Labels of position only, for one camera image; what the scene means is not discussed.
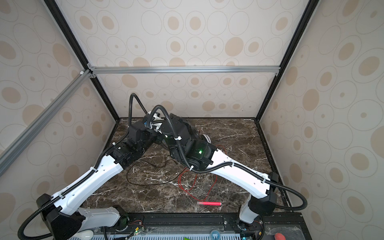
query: marble tabletop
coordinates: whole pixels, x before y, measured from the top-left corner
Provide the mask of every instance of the marble tabletop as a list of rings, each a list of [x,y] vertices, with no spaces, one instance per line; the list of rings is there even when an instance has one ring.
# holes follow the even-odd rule
[[[208,134],[212,144],[234,160],[259,172],[271,172],[263,145],[253,119],[188,119],[200,134]],[[114,133],[117,141],[127,130],[128,120],[122,119]],[[206,201],[221,202],[221,206],[197,205],[197,200],[181,190],[177,175],[185,166],[170,158],[169,152],[159,145],[152,145],[133,165],[114,176],[82,205],[85,208],[107,208],[120,205],[127,212],[238,212],[249,193],[236,184],[217,176]],[[183,187],[193,185],[195,174],[182,176]],[[214,174],[197,175],[190,194],[199,200],[205,199],[216,180]],[[280,192],[276,189],[278,204],[282,205]]]

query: red wire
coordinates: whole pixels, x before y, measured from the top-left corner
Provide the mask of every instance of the red wire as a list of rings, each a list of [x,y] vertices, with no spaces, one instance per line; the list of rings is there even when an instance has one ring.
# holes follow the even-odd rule
[[[141,225],[141,224],[137,224],[137,223],[130,223],[130,224],[128,224],[128,225],[139,225],[139,226],[143,226],[144,227],[144,225]]]
[[[178,181],[177,181],[177,183],[179,184],[179,187],[180,187],[183,191],[185,191],[186,193],[188,193],[188,195],[190,195],[191,197],[193,197],[194,199],[196,199],[197,201],[204,202],[204,201],[208,198],[209,193],[211,192],[212,188],[214,187],[215,183],[217,182],[217,175],[216,175],[216,180],[215,180],[215,182],[212,184],[211,188],[210,188],[209,191],[207,192],[207,196],[206,196],[203,200],[199,200],[199,199],[195,198],[194,196],[192,196],[192,194],[189,193],[189,191],[191,191],[192,188],[195,186],[196,179],[197,179],[197,174],[196,174],[196,176],[195,176],[195,180],[194,180],[194,182],[193,182],[193,185],[192,185],[192,187],[191,187],[189,190],[185,190],[185,189],[183,188],[183,185],[181,184],[181,180],[182,180],[182,176],[183,176],[183,174],[186,173],[186,172],[188,172],[188,171],[189,171],[189,170],[185,169],[185,170],[180,174],[179,179],[178,179]]]
[[[222,148],[223,148],[223,150],[224,150],[224,153],[225,153],[225,154],[227,154],[227,151],[226,151],[226,149],[225,149],[225,147],[224,147],[224,146],[222,146],[222,145],[216,145],[216,147],[222,147]]]

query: cable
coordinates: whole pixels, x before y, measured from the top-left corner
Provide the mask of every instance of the cable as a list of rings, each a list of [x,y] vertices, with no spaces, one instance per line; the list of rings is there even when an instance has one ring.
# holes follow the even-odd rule
[[[260,215],[260,218],[261,218],[261,221],[263,222],[263,224],[261,224],[258,221],[254,221],[254,222],[257,222],[258,224],[260,224],[260,226],[262,227],[262,230],[260,231],[261,235],[259,235],[259,237],[257,237],[256,240],[261,240],[264,236],[264,233],[265,233],[265,222],[264,222],[263,216]]]
[[[180,174],[180,176],[179,176],[179,179],[178,179],[178,181],[177,181],[177,183],[179,184],[179,187],[180,187],[184,192],[188,193],[188,195],[190,195],[191,197],[193,197],[194,199],[196,199],[197,201],[204,202],[204,201],[208,198],[209,193],[211,192],[212,188],[214,187],[214,185],[215,185],[216,182],[217,182],[217,175],[216,175],[216,180],[215,180],[215,182],[212,184],[211,188],[210,188],[210,189],[208,190],[208,192],[207,192],[207,196],[206,196],[203,200],[199,200],[199,199],[195,198],[194,196],[192,196],[192,194],[189,193],[189,191],[191,191],[191,190],[193,189],[193,187],[195,186],[196,179],[197,179],[197,174],[196,174],[196,176],[195,176],[195,180],[194,180],[194,182],[193,182],[193,184],[192,184],[192,187],[191,187],[189,190],[185,190],[185,189],[183,188],[182,184],[181,184],[182,176],[183,176],[183,174],[186,173],[186,172],[189,172],[189,170],[186,169],[186,168],[184,168],[183,172],[182,172],[182,173]]]
[[[108,240],[107,231],[105,230],[105,227],[103,227],[103,232],[104,232],[104,239]]]
[[[34,219],[37,215],[39,215],[40,212],[42,212],[43,210],[49,208],[56,200],[56,198],[50,200],[49,202],[47,202],[46,204],[42,205],[38,210],[36,210],[34,213],[32,213],[20,226],[19,230],[17,231],[17,237],[21,240],[40,240],[40,239],[44,239],[44,238],[47,238],[47,237],[51,237],[52,234],[51,233],[48,233],[48,234],[44,234],[44,235],[41,235],[41,236],[36,236],[36,237],[28,237],[28,236],[25,236],[24,235],[24,229],[25,227],[28,225],[28,223],[30,223],[32,221],[32,219]]]
[[[143,109],[144,114],[146,115],[148,112],[145,109],[144,105],[141,103],[139,97],[135,93],[131,93],[129,97],[129,110],[128,110],[128,126],[132,124],[132,103],[133,103],[133,98],[136,98],[137,102],[139,103],[141,109]]]
[[[183,163],[185,166],[187,166],[187,168],[190,169],[191,172],[195,172],[195,173],[209,173],[209,172],[213,172],[213,171],[215,171],[215,170],[217,170],[217,169],[220,169],[220,168],[222,168],[222,167],[229,166],[229,165],[232,165],[232,164],[233,164],[233,166],[235,166],[235,167],[237,167],[237,168],[240,168],[240,169],[242,169],[243,171],[245,171],[245,172],[251,174],[252,176],[254,176],[255,178],[257,178],[258,180],[260,180],[260,181],[264,181],[264,182],[268,183],[268,184],[271,185],[271,186],[275,186],[275,187],[278,187],[278,188],[280,188],[280,189],[284,189],[284,190],[286,190],[286,191],[288,191],[288,192],[291,192],[291,193],[293,193],[294,195],[298,196],[298,197],[303,201],[303,204],[302,204],[301,206],[298,206],[298,207],[286,207],[286,206],[276,205],[277,208],[284,209],[284,210],[299,211],[299,210],[303,210],[303,209],[305,209],[305,208],[307,207],[307,205],[308,205],[307,200],[306,200],[305,197],[304,197],[301,193],[299,193],[298,191],[296,191],[296,190],[294,190],[294,189],[292,189],[292,188],[290,188],[290,187],[287,187],[287,186],[284,186],[284,185],[280,185],[280,184],[278,184],[278,183],[275,183],[275,182],[266,180],[266,179],[263,178],[262,176],[260,176],[260,175],[258,175],[258,174],[256,174],[256,173],[254,173],[253,171],[249,170],[248,168],[246,168],[246,167],[244,167],[244,166],[242,166],[242,165],[240,165],[240,164],[238,164],[238,163],[233,163],[233,162],[223,162],[223,163],[221,163],[221,164],[219,164],[219,165],[216,165],[215,167],[211,167],[211,168],[208,168],[208,169],[205,169],[205,170],[195,170],[195,169],[193,169],[193,167],[189,164],[189,162],[187,161],[187,159],[186,159],[186,157],[185,157],[185,152],[184,152],[184,150],[183,150],[183,148],[182,148],[182,146],[181,146],[180,141],[177,139],[179,135],[177,134],[177,132],[176,132],[176,130],[175,130],[175,127],[173,126],[173,123],[172,123],[172,121],[171,121],[171,119],[170,119],[170,117],[169,117],[169,114],[168,114],[167,110],[165,109],[165,107],[163,107],[162,105],[156,105],[156,106],[153,108],[153,110],[151,111],[151,114],[150,114],[150,116],[149,116],[149,118],[148,118],[148,120],[147,120],[147,124],[146,124],[146,126],[147,126],[147,127],[150,126],[149,123],[151,122],[151,119],[153,118],[154,113],[155,113],[158,109],[160,109],[160,110],[163,112],[164,117],[165,117],[166,121],[168,122],[168,125],[169,125],[169,127],[170,127],[170,129],[171,129],[171,131],[172,131],[172,135],[173,135],[173,137],[174,137],[174,139],[175,139],[176,146],[177,146],[177,150],[178,150],[178,152],[179,152],[179,155],[180,155],[180,158],[181,158],[182,163]]]
[[[135,222],[137,222],[137,221],[141,222],[141,220],[136,220],[136,221],[133,221],[133,222],[131,222],[131,223],[135,223]]]
[[[222,147],[223,150],[224,150],[224,153],[227,154],[227,151],[226,151],[226,149],[225,149],[225,147],[223,145],[216,145],[216,147]]]
[[[165,166],[167,165],[167,163],[168,163],[170,160],[167,160],[167,161],[165,162],[164,166],[156,166],[156,165],[154,165],[154,164],[152,164],[152,163],[149,163],[149,162],[146,162],[146,161],[141,161],[141,162],[145,162],[145,163],[147,163],[147,164],[149,164],[149,165],[151,165],[151,166],[153,166],[153,167],[162,168],[162,167],[165,167]],[[178,178],[178,177],[183,173],[183,171],[187,169],[187,168],[184,168],[184,170],[181,171],[181,172],[180,172],[174,179],[172,179],[172,180],[170,180],[170,181],[168,181],[168,182],[162,182],[162,183],[156,183],[156,184],[139,184],[139,183],[133,183],[133,182],[129,181],[129,179],[128,179],[128,173],[129,173],[129,171],[130,171],[136,164],[138,164],[138,163],[139,163],[139,162],[137,162],[137,163],[135,163],[134,165],[132,165],[132,167],[131,167],[130,169],[127,170],[127,174],[126,174],[127,182],[129,182],[129,183],[132,184],[132,185],[137,185],[137,186],[156,186],[156,185],[163,185],[163,184],[170,183],[170,182],[174,181],[176,178]]]
[[[143,227],[144,227],[144,225],[137,224],[137,223],[130,223],[130,224],[128,224],[128,225],[139,225],[139,226],[143,226]]]
[[[164,148],[165,150],[169,151],[169,148],[166,144],[160,143],[160,146],[162,146],[162,148]]]
[[[132,232],[129,236],[127,237],[119,237],[119,238],[115,238],[114,240],[128,240],[130,237],[132,237],[133,235],[135,235],[135,232]]]

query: black corrugated cable conduit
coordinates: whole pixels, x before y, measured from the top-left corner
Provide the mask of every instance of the black corrugated cable conduit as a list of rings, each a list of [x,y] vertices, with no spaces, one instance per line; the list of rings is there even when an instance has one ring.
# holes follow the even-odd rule
[[[162,120],[156,120],[156,121],[152,121],[152,124],[156,124],[156,123],[163,123],[164,121]]]
[[[141,103],[139,97],[135,93],[131,93],[131,96],[129,97],[129,110],[128,110],[128,126],[132,124],[132,102],[133,98],[136,98],[137,102],[139,103],[141,109],[143,109],[144,114],[146,115],[148,112],[145,109],[144,105]]]

